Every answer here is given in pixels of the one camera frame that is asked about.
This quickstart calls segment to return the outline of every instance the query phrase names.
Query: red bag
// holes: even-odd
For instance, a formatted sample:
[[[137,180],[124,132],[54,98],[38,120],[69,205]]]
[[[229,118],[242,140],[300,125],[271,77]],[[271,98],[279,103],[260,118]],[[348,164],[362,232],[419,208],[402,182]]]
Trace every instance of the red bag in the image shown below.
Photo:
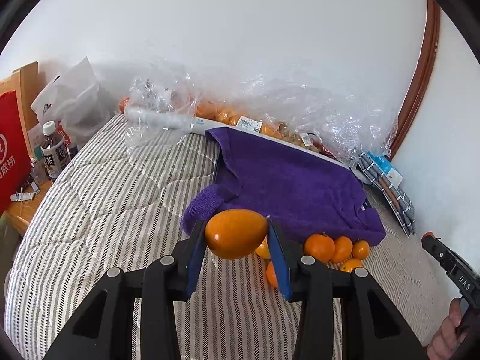
[[[0,215],[30,173],[15,92],[0,95]]]

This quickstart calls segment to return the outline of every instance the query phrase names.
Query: striped mattress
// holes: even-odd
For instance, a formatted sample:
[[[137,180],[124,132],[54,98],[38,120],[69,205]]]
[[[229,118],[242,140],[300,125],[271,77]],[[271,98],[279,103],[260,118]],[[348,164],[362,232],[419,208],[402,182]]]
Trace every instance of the striped mattress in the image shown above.
[[[219,147],[190,134],[166,151],[166,132],[128,156],[123,115],[112,118],[63,171],[42,201],[13,264],[5,330],[22,356],[41,359],[70,315],[109,267],[147,267],[183,238],[183,211],[212,182]],[[387,236],[365,266],[422,340],[448,299],[419,238],[406,238],[367,190]],[[175,305],[183,359],[291,359],[301,304],[266,283],[257,255],[223,261],[208,250],[198,287]],[[133,348],[140,358],[140,307]],[[334,358],[341,357],[340,303],[334,300]]]

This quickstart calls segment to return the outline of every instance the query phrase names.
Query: purple towel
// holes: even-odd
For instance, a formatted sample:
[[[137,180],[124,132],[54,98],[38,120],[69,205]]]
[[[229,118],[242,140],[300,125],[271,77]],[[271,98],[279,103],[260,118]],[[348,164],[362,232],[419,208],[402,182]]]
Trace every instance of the purple towel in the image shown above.
[[[187,234],[198,219],[247,208],[270,215],[288,239],[300,243],[323,232],[333,239],[364,239],[371,246],[385,237],[376,210],[363,209],[365,192],[349,169],[228,127],[208,130],[205,136],[220,144],[223,162],[215,184],[185,210],[182,226]]]

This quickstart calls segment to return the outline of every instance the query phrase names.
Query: wooden desk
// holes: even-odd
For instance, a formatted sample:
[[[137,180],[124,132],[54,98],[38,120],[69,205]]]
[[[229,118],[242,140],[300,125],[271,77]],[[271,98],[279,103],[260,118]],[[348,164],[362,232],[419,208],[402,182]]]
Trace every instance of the wooden desk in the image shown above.
[[[6,210],[6,215],[11,225],[19,232],[23,237],[27,231],[28,225],[32,221],[32,218],[37,212],[37,209],[42,202],[45,194],[52,186],[51,181],[47,181],[42,184],[40,188],[40,193],[36,195],[33,200],[28,200],[28,202],[22,203],[22,214],[20,215],[20,202],[11,202]],[[28,187],[24,192],[33,192],[31,187]]]

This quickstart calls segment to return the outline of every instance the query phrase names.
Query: brown wooden trim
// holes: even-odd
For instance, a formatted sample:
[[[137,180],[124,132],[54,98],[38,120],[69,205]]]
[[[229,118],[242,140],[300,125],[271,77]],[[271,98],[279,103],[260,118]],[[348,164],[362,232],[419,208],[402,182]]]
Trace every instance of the brown wooden trim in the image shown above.
[[[398,114],[398,130],[390,147],[391,154],[390,157],[388,157],[390,160],[395,156],[407,136],[415,115],[419,110],[425,91],[427,90],[431,72],[434,69],[439,35],[440,7],[435,0],[427,0],[427,20],[420,57],[418,58],[417,68],[410,83],[409,90],[403,101],[402,109]]]

